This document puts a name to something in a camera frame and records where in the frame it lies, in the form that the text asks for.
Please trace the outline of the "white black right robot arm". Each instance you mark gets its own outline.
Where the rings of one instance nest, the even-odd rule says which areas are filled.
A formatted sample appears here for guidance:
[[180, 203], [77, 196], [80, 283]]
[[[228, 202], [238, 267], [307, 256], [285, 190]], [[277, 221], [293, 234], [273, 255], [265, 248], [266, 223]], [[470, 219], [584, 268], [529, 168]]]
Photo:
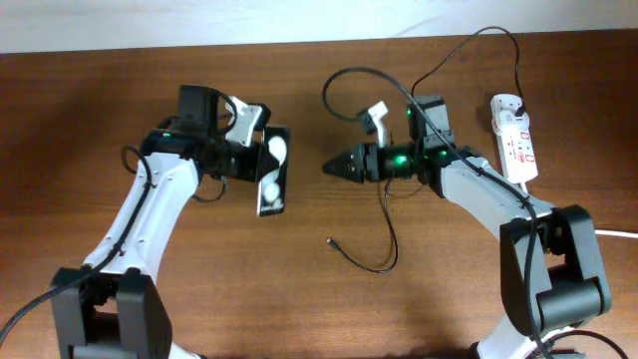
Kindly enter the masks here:
[[358, 183], [416, 177], [469, 212], [499, 242], [504, 308], [470, 357], [547, 356], [557, 340], [582, 334], [582, 325], [610, 310], [611, 290], [590, 214], [580, 205], [557, 207], [521, 186], [537, 175], [522, 98], [497, 95], [490, 105], [501, 173], [473, 149], [456, 147], [440, 96], [409, 98], [407, 144], [391, 144], [384, 103], [360, 112], [357, 122], [377, 140], [326, 162], [323, 172]]

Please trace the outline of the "black Galaxy flip phone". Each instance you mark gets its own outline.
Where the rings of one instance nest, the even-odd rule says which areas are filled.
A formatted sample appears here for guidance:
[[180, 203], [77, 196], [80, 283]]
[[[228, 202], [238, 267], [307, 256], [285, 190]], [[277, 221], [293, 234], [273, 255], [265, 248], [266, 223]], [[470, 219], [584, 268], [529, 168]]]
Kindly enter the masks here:
[[289, 128], [265, 128], [257, 168], [258, 216], [280, 214], [285, 210], [289, 147]]

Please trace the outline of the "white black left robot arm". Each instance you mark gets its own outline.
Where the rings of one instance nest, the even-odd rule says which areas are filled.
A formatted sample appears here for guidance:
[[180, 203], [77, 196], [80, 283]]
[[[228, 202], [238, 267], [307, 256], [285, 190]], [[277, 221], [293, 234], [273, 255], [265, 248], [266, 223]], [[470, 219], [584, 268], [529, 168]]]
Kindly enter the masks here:
[[289, 132], [270, 128], [264, 104], [216, 89], [182, 85], [176, 114], [162, 120], [133, 153], [135, 180], [116, 219], [79, 268], [52, 280], [63, 358], [190, 358], [178, 346], [157, 289], [175, 224], [204, 177], [258, 185], [257, 213], [281, 211], [284, 188], [270, 173], [286, 167]]

